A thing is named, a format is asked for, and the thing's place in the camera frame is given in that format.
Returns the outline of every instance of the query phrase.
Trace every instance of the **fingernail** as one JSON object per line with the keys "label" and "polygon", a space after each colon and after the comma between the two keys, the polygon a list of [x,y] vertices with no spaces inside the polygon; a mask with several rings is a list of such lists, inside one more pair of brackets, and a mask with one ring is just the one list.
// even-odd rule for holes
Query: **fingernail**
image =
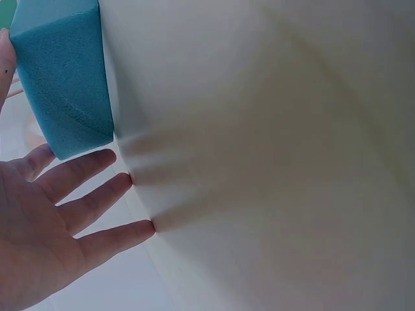
{"label": "fingernail", "polygon": [[8,29],[3,28],[0,30],[0,49],[5,49],[8,44]]}
{"label": "fingernail", "polygon": [[5,33],[7,33],[7,29],[6,28],[3,28],[3,29],[0,30],[0,40],[3,37],[3,34],[5,34]]}

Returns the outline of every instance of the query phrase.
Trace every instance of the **blue foam block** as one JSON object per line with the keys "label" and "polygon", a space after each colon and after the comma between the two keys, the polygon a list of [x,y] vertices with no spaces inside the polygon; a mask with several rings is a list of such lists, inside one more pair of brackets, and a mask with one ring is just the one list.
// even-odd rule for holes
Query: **blue foam block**
{"label": "blue foam block", "polygon": [[112,142],[97,0],[21,0],[10,40],[21,83],[56,156]]}

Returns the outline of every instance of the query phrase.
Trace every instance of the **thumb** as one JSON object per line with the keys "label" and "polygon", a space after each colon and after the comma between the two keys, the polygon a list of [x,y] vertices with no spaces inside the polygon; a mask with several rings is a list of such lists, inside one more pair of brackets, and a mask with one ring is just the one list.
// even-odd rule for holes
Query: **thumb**
{"label": "thumb", "polygon": [[8,38],[8,30],[0,30],[0,111],[16,70],[16,53]]}

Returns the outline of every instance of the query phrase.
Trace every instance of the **hand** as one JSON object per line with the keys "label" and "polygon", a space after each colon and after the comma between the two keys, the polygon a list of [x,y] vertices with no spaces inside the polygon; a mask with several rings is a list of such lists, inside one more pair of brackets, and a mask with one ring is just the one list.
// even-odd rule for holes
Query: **hand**
{"label": "hand", "polygon": [[[8,32],[0,33],[0,109],[16,68]],[[154,234],[148,220],[73,236],[97,220],[132,185],[119,174],[85,197],[55,206],[115,161],[111,150],[85,155],[38,177],[54,155],[47,145],[0,162],[0,310],[21,310],[64,288],[117,253]]]}

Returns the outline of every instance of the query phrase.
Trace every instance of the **finger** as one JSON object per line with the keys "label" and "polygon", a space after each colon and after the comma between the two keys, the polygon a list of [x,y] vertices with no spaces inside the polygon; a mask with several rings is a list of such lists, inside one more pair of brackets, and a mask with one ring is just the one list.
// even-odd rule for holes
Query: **finger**
{"label": "finger", "polygon": [[52,203],[57,203],[85,181],[115,162],[112,150],[105,149],[62,163],[40,176],[35,183]]}
{"label": "finger", "polygon": [[102,216],[131,188],[130,175],[121,173],[79,200],[59,207],[69,233],[76,235]]}
{"label": "finger", "polygon": [[154,233],[152,222],[142,220],[78,239],[86,263],[85,273],[100,266],[116,254],[144,242]]}
{"label": "finger", "polygon": [[33,181],[54,159],[55,156],[51,148],[47,144],[43,144],[24,158],[11,160],[9,163],[18,170],[23,178],[27,181]]}
{"label": "finger", "polygon": [[8,90],[16,70],[16,53],[8,38],[8,30],[0,31],[0,111],[5,103]]}

